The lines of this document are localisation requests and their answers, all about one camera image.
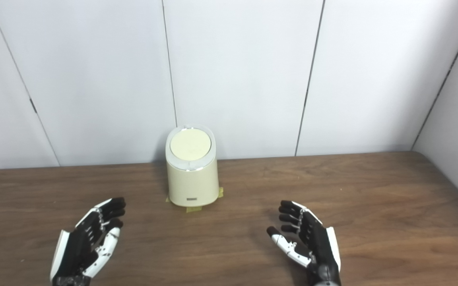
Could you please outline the white and black right hand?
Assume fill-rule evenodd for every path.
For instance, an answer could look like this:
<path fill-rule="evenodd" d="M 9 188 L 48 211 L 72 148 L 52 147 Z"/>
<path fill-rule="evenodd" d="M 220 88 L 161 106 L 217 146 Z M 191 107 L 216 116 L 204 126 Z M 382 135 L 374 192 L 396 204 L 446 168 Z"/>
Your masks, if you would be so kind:
<path fill-rule="evenodd" d="M 341 286 L 341 258 L 333 227 L 322 221 L 304 205 L 282 200 L 279 220 L 285 224 L 278 230 L 267 228 L 273 243 L 289 259 L 304 268 L 309 286 Z"/>

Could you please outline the white and black left hand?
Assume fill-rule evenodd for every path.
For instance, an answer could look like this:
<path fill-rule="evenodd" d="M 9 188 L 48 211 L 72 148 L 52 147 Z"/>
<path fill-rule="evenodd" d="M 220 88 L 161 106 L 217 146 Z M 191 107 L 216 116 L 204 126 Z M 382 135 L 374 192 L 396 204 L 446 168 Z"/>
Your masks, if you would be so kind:
<path fill-rule="evenodd" d="M 113 256 L 120 238 L 123 197 L 93 206 L 73 231 L 60 232 L 50 271 L 52 286 L 89 286 Z"/>

